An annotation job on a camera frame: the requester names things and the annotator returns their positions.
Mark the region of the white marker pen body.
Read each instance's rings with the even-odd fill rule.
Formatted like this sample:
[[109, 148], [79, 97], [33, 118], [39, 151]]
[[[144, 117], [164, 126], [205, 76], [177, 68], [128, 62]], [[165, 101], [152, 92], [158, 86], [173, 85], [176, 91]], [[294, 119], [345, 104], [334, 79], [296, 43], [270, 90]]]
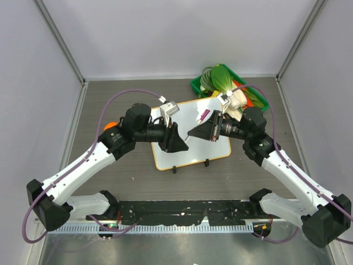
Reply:
[[190, 138], [192, 137], [192, 135], [191, 135], [192, 131], [193, 131], [195, 128], [197, 128], [201, 123], [202, 123], [202, 121], [201, 121], [200, 119], [196, 121], [195, 126], [187, 133], [187, 136], [186, 136], [186, 138], [184, 139], [184, 142], [185, 142], [185, 143], [187, 143], [187, 142], [190, 140]]

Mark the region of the magenta marker cap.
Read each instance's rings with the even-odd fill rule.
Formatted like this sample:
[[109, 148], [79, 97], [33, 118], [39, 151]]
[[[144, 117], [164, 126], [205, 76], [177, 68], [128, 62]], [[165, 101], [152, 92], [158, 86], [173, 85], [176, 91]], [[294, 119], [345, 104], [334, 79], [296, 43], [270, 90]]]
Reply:
[[203, 120], [207, 117], [207, 115], [209, 114], [209, 112], [210, 112], [210, 110], [209, 109], [206, 109], [203, 113], [202, 113], [202, 115], [201, 115], [201, 117], [200, 117], [200, 119], [199, 119], [199, 124], [201, 124], [202, 122], [203, 122]]

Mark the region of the orange framed whiteboard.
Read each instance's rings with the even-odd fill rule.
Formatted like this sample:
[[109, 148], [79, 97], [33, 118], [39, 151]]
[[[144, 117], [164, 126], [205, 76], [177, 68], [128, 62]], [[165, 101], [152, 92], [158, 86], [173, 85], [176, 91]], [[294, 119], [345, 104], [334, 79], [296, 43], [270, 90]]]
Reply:
[[[187, 138], [187, 132], [196, 126], [206, 109], [211, 112], [222, 109], [221, 103], [215, 97], [181, 102], [178, 106], [179, 111], [172, 116], [172, 121], [178, 124], [178, 133], [182, 139]], [[220, 136], [216, 142], [191, 137], [186, 144], [189, 147], [187, 151], [166, 153], [157, 143], [151, 143], [156, 168], [164, 171], [228, 157], [231, 154], [231, 143], [225, 136]]]

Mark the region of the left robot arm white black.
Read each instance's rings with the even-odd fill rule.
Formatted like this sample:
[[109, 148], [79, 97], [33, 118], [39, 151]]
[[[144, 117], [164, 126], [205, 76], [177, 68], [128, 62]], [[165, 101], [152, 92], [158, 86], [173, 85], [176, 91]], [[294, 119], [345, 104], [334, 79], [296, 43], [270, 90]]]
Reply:
[[175, 102], [159, 107], [161, 115], [151, 118], [151, 108], [134, 104], [118, 123], [108, 124], [89, 150], [56, 175], [27, 184], [30, 205], [47, 231], [64, 225], [69, 218], [87, 217], [98, 220], [118, 218], [119, 203], [106, 190], [93, 195], [74, 197], [82, 184], [103, 168], [134, 150], [138, 142], [156, 142], [166, 153], [187, 151], [179, 136], [177, 123], [171, 120], [179, 111]]

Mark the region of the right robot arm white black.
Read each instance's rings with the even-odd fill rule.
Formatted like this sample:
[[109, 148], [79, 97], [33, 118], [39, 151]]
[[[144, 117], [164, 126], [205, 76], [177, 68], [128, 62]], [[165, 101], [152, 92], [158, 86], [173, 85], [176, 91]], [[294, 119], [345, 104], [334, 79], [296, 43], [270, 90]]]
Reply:
[[247, 108], [240, 121], [215, 110], [188, 135], [213, 142], [220, 136], [243, 140], [246, 156], [275, 176], [297, 199], [291, 201], [268, 189], [259, 190], [250, 197], [251, 215], [284, 219], [301, 229], [312, 244], [324, 248], [350, 228], [351, 200], [344, 194], [336, 196], [302, 171], [265, 132], [266, 123], [262, 110], [256, 107]]

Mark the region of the right black whiteboard foot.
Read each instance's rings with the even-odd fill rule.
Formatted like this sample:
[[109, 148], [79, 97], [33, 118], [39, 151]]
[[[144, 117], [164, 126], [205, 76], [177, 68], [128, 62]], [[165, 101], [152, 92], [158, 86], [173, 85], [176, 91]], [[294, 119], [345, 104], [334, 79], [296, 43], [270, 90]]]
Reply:
[[206, 159], [206, 160], [204, 161], [204, 165], [205, 165], [205, 167], [208, 167], [208, 166], [210, 165], [210, 160], [209, 160], [209, 159]]

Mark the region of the red orange toy pepper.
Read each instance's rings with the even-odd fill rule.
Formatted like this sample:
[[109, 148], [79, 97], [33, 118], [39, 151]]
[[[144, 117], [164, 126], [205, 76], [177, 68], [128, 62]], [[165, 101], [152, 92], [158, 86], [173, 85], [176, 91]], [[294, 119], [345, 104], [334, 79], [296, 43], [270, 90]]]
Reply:
[[263, 103], [258, 100], [254, 94], [250, 93], [247, 88], [242, 88], [242, 91], [247, 99], [247, 104], [245, 105], [246, 107], [264, 107]]

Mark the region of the green plastic basket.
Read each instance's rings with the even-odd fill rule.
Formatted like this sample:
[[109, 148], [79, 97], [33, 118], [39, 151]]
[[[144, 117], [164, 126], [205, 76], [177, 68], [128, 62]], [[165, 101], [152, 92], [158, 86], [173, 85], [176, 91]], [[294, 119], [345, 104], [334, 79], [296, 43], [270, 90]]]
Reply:
[[[217, 64], [217, 65], [222, 65], [224, 66], [230, 73], [231, 77], [233, 78], [233, 81], [234, 81], [234, 84], [237, 85], [237, 86], [240, 86], [240, 85], [244, 85], [245, 84], [245, 81], [243, 79], [241, 79], [235, 72], [233, 72], [227, 65], [225, 64]], [[200, 78], [201, 78], [201, 75], [192, 79], [190, 81], [190, 85], [191, 85], [191, 88], [192, 88], [192, 91], [199, 97], [199, 98], [207, 98], [207, 97], [210, 97], [210, 95], [212, 94], [212, 92], [202, 92], [200, 91]], [[260, 100], [264, 107], [262, 108], [262, 111], [265, 111], [269, 108], [269, 104], [268, 104], [268, 101], [256, 90], [254, 89], [253, 87], [246, 87], [248, 89], [248, 91], [252, 94], [254, 94], [258, 100]]]

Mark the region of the grey green coiled toy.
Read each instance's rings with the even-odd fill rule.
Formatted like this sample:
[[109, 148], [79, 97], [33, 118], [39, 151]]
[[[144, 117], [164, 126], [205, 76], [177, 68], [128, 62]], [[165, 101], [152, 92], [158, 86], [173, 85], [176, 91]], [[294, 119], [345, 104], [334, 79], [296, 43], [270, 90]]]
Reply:
[[215, 90], [215, 87], [212, 83], [212, 78], [211, 78], [212, 69], [213, 69], [213, 66], [208, 66], [202, 70], [202, 74], [200, 78], [200, 91], [204, 93], [213, 92]]

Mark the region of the toy bok choy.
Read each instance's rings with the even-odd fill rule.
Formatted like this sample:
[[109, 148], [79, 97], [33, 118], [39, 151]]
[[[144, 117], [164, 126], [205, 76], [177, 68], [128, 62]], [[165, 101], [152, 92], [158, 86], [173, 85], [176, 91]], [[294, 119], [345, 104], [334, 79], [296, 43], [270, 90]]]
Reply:
[[213, 86], [229, 99], [229, 107], [231, 109], [238, 109], [247, 104], [247, 98], [241, 90], [233, 91], [237, 86], [234, 84], [229, 71], [224, 66], [214, 66], [210, 75]]

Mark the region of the orange toy fruit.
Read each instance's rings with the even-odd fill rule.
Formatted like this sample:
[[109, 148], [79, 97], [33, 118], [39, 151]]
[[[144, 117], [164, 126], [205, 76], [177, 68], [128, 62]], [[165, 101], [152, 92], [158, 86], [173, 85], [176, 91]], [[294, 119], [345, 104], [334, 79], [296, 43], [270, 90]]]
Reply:
[[108, 124], [106, 124], [106, 125], [104, 126], [104, 131], [106, 131], [106, 130], [108, 130], [108, 129], [110, 129], [110, 128], [113, 128], [113, 127], [115, 127], [115, 126], [117, 126], [117, 125], [118, 125], [118, 123], [115, 122], [115, 121], [110, 122], [110, 123], [108, 123]]

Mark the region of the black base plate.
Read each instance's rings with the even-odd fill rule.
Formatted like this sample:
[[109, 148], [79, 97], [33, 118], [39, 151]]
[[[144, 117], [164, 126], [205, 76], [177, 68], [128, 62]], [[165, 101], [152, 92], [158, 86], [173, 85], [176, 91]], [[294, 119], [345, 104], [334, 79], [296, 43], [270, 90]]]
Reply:
[[99, 221], [143, 226], [198, 226], [204, 218], [211, 226], [243, 225], [246, 220], [269, 216], [241, 200], [120, 201], [112, 214], [94, 215]]

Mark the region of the right aluminium frame post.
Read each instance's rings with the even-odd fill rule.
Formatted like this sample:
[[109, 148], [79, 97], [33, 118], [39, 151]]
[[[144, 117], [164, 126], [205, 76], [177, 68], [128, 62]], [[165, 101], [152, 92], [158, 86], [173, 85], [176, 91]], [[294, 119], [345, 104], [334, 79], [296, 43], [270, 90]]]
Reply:
[[280, 67], [280, 70], [278, 74], [276, 75], [276, 80], [279, 82], [282, 77], [284, 76], [286, 70], [288, 69], [289, 65], [291, 64], [292, 60], [296, 56], [297, 52], [299, 51], [300, 47], [304, 43], [307, 35], [309, 34], [311, 28], [313, 27], [315, 21], [321, 14], [322, 10], [324, 9], [327, 0], [317, 0], [315, 1], [315, 4], [313, 8], [311, 9], [308, 17], [306, 18], [303, 26], [301, 27], [294, 43], [292, 44], [282, 66]]

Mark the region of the aluminium frame post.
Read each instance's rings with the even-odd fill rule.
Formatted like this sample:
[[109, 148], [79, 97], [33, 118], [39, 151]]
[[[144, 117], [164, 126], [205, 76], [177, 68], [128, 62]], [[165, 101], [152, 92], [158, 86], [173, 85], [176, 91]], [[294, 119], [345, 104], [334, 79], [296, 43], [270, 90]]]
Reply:
[[317, 0], [315, 1], [315, 4], [313, 8], [311, 9], [308, 17], [306, 18], [303, 26], [301, 27], [294, 43], [292, 44], [282, 66], [280, 67], [280, 70], [278, 74], [276, 75], [276, 80], [279, 82], [282, 77], [284, 76], [286, 70], [288, 69], [289, 65], [291, 64], [292, 60], [296, 56], [297, 52], [299, 51], [300, 47], [304, 43], [307, 35], [309, 34], [311, 28], [313, 27], [315, 21], [321, 14], [322, 10], [324, 9], [327, 0]]
[[46, 7], [44, 1], [42, 0], [33, 0], [36, 8], [38, 9], [40, 15], [42, 16], [44, 22], [46, 23], [49, 31], [51, 32], [52, 36], [54, 37], [55, 41], [57, 42], [60, 50], [62, 51], [64, 57], [66, 58], [68, 64], [70, 65], [71, 69], [73, 70], [74, 74], [76, 75], [77, 79], [79, 80], [80, 84], [85, 84], [85, 78], [83, 77], [78, 65], [75, 62], [75, 59], [69, 48], [64, 41], [62, 34], [60, 33], [58, 27], [56, 26], [48, 8]]

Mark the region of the left aluminium frame post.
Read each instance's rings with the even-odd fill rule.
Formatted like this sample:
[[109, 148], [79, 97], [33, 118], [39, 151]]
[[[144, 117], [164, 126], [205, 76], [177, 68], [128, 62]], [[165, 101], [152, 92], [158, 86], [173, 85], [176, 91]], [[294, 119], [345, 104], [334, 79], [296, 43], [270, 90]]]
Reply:
[[76, 75], [77, 79], [79, 80], [80, 84], [85, 84], [85, 78], [83, 77], [78, 65], [75, 62], [75, 59], [69, 48], [64, 41], [62, 34], [60, 33], [58, 27], [56, 26], [48, 8], [46, 7], [44, 1], [42, 0], [33, 0], [36, 8], [38, 9], [40, 15], [42, 16], [44, 22], [46, 23], [49, 31], [51, 32], [52, 36], [54, 37], [55, 41], [57, 42], [60, 50], [62, 51], [64, 57], [66, 58], [68, 64], [70, 65], [71, 69], [73, 70], [74, 74]]

